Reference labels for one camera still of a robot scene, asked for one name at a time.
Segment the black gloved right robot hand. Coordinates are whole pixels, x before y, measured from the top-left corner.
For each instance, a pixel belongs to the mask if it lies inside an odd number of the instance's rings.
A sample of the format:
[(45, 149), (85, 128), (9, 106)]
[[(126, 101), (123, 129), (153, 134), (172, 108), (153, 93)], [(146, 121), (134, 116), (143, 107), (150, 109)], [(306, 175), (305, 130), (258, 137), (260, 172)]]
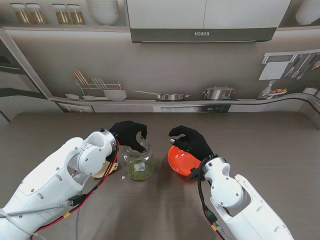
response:
[(170, 137), (183, 135), (179, 139), (175, 139), (173, 145), (180, 150), (191, 154), (199, 161), (215, 156), (203, 135), (193, 128), (180, 125), (174, 127), (168, 135)]

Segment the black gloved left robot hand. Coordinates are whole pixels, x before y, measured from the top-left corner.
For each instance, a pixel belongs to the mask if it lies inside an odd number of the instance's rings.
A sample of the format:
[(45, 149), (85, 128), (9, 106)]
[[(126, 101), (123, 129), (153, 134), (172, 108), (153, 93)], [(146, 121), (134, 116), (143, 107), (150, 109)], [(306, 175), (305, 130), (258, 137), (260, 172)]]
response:
[(137, 141), (137, 134), (146, 139), (148, 131), (147, 126), (142, 123), (131, 120), (121, 121), (115, 123), (110, 129), (120, 145), (130, 147), (132, 150), (143, 153), (146, 149)]

